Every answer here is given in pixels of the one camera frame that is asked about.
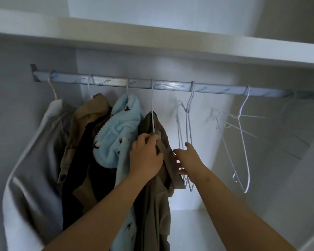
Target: closet rod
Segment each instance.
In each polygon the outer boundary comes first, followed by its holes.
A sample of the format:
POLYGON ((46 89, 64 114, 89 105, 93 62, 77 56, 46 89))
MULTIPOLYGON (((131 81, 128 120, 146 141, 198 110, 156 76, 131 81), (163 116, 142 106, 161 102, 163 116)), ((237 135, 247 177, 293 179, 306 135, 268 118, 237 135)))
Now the closet rod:
MULTIPOLYGON (((35 82, 47 82, 49 71, 39 71, 35 64, 31 64, 31 72, 35 82)), ((86 85, 89 75, 84 74, 70 74, 61 72, 52 72, 51 81, 55 83, 67 83, 67 84, 81 84, 86 85)), ((129 78, 129 88, 150 89, 151 79, 135 79, 129 78)), ((169 91, 191 91, 191 82, 176 82, 176 81, 164 81, 153 80, 154 90, 169 90, 169 91)), ((90 85, 103 85, 103 86, 115 86, 126 87, 127 78, 123 77, 109 77, 102 75, 93 75, 93 79, 90 79, 90 85)), ((234 86, 234 85, 216 85, 216 84, 202 84, 196 83, 195 92, 203 93, 215 93, 215 94, 230 94, 230 95, 245 95, 246 86, 234 86)), ((314 92, 311 91, 296 91, 297 99, 314 99, 314 92)), ((274 98, 293 98, 293 90, 278 90, 269 88, 250 88, 250 96, 261 97, 274 97, 274 98)))

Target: white garment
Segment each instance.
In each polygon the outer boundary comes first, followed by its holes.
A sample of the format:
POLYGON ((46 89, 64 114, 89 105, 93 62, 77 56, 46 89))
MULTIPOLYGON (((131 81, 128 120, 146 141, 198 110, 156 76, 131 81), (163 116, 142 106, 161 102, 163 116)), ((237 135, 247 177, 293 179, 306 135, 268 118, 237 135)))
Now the white garment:
POLYGON ((38 251, 63 230, 60 162, 76 107, 50 103, 41 124, 9 175, 3 215, 8 251, 38 251))

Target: closet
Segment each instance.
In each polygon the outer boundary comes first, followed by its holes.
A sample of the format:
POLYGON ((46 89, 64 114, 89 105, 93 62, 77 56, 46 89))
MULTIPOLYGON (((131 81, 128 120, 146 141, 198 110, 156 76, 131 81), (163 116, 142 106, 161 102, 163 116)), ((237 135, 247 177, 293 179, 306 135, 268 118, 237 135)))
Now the closet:
MULTIPOLYGON (((54 100, 44 76, 52 70, 95 75, 91 92, 105 95, 110 105, 126 88, 96 85, 98 77, 145 79, 146 88, 153 79, 314 92, 314 0, 0 0, 0 251, 7 249, 5 183, 54 100), (33 77, 31 64, 44 73, 33 77)), ((59 98, 74 106, 89 100, 86 80, 56 79, 59 98)), ((177 102, 187 103, 190 87, 154 88, 154 111, 177 148, 177 102)), ((297 249, 314 250, 314 94, 249 97, 242 114, 275 118, 240 119, 243 130, 260 137, 244 134, 251 174, 244 194, 232 178, 216 117, 221 111, 237 115, 246 91, 238 96, 199 89, 190 119, 202 161, 297 249)), ((132 84, 129 92, 146 115, 151 90, 132 84)), ((179 120, 185 140, 184 111, 179 120)), ((240 131, 224 126, 238 122, 220 121, 244 185, 240 131)), ((195 188, 176 190, 169 203, 171 250, 224 250, 195 188)))

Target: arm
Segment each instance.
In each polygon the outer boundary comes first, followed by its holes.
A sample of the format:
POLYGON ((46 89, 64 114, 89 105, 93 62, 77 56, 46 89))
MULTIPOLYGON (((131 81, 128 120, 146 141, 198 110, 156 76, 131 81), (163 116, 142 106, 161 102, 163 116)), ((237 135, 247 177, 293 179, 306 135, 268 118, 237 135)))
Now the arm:
POLYGON ((264 220, 240 203, 223 182, 200 160, 190 143, 175 149, 181 174, 195 184, 227 250, 296 250, 264 220))
POLYGON ((163 164, 163 155, 156 155, 158 139, 157 135, 140 135, 130 152, 129 175, 92 210, 48 244, 44 251, 108 251, 137 195, 163 164))

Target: white shelf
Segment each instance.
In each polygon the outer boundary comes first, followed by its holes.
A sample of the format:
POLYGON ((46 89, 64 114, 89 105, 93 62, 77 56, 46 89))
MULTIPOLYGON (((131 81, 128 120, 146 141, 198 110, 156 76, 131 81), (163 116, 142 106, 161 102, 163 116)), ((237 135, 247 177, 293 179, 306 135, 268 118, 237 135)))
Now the white shelf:
POLYGON ((0 36, 75 48, 314 68, 314 44, 0 9, 0 36))

